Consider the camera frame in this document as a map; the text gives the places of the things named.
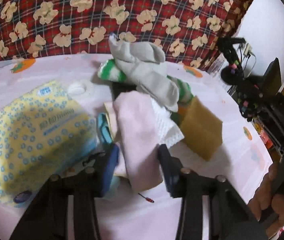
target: yellow sponge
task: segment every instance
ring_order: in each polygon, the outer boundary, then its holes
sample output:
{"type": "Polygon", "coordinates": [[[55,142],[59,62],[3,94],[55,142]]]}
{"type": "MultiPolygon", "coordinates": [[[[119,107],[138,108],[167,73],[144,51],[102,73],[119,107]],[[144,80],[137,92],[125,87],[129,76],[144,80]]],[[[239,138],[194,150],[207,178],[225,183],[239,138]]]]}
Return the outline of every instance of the yellow sponge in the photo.
{"type": "Polygon", "coordinates": [[[180,129],[185,136],[184,143],[206,161],[222,145],[222,121],[197,97],[192,99],[180,129]]]}

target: plaid fabric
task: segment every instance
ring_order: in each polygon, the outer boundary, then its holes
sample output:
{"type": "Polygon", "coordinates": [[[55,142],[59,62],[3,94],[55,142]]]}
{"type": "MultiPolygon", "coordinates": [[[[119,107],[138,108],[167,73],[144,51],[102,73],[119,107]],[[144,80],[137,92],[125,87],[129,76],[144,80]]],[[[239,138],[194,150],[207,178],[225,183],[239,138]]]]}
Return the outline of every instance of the plaid fabric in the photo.
{"type": "Polygon", "coordinates": [[[219,54],[217,38],[236,32],[252,1],[0,0],[0,61],[109,53],[115,33],[155,42],[168,61],[207,70],[219,54]]]}

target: hand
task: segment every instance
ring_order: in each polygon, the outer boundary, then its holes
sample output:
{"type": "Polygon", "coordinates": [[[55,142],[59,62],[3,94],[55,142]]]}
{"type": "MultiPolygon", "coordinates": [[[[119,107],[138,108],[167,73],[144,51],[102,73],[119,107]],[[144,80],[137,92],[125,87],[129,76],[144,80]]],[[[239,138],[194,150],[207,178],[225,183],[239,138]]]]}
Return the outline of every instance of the hand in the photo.
{"type": "Polygon", "coordinates": [[[277,166],[277,163],[273,163],[269,167],[269,172],[263,177],[260,187],[248,203],[248,207],[258,221],[261,218],[262,210],[270,205],[274,212],[279,215],[279,218],[266,230],[269,239],[284,226],[284,195],[275,194],[272,197],[271,194],[271,183],[276,177],[277,166]]]}

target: blue logo label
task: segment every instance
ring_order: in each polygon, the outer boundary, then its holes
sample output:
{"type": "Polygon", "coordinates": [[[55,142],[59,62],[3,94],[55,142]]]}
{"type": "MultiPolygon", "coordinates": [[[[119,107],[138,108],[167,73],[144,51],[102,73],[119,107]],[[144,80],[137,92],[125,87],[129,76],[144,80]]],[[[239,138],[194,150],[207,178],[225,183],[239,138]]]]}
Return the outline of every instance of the blue logo label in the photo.
{"type": "Polygon", "coordinates": [[[24,203],[25,201],[27,201],[29,199],[29,197],[32,195],[32,192],[29,190],[23,191],[21,193],[19,193],[14,199],[13,201],[16,204],[21,204],[24,203]]]}
{"type": "Polygon", "coordinates": [[[37,94],[39,96],[46,96],[48,94],[50,94],[52,92],[52,89],[50,87],[45,87],[45,88],[42,88],[40,89],[37,94]]]}

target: orange fruit print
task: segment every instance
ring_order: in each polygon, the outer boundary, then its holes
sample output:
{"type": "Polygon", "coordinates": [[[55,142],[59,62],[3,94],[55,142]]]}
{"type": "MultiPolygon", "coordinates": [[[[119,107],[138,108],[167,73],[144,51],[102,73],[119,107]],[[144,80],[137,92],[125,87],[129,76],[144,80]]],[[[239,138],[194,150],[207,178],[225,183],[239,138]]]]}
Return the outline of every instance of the orange fruit print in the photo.
{"type": "Polygon", "coordinates": [[[202,78],[203,75],[200,71],[196,70],[195,68],[189,67],[189,66],[184,66],[184,69],[186,72],[191,73],[193,76],[196,76],[198,78],[202,78]]]}
{"type": "Polygon", "coordinates": [[[252,135],[251,135],[250,131],[248,130],[248,128],[243,127],[243,130],[244,130],[245,136],[246,136],[250,141],[252,141],[252,135]]]}
{"type": "Polygon", "coordinates": [[[17,63],[12,69],[11,72],[13,74],[22,72],[25,69],[28,69],[30,66],[32,66],[35,63],[34,58],[23,60],[22,62],[17,63]]]}

